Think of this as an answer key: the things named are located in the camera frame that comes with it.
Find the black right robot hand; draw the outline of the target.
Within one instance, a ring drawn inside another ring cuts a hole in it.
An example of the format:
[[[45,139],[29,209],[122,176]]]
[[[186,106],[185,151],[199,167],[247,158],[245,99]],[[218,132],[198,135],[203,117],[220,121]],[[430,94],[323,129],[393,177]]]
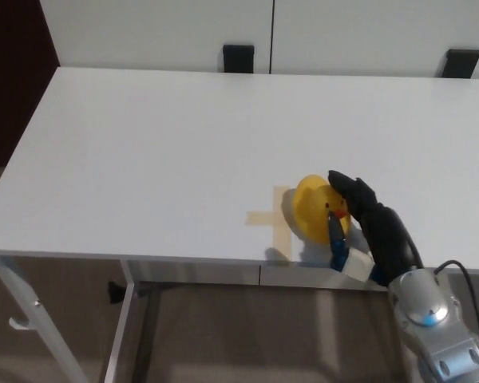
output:
[[[358,221],[374,259],[371,279],[387,287],[397,277],[424,267],[405,225],[394,209],[378,202],[374,190],[362,179],[330,170],[328,181],[346,201],[350,215]]]

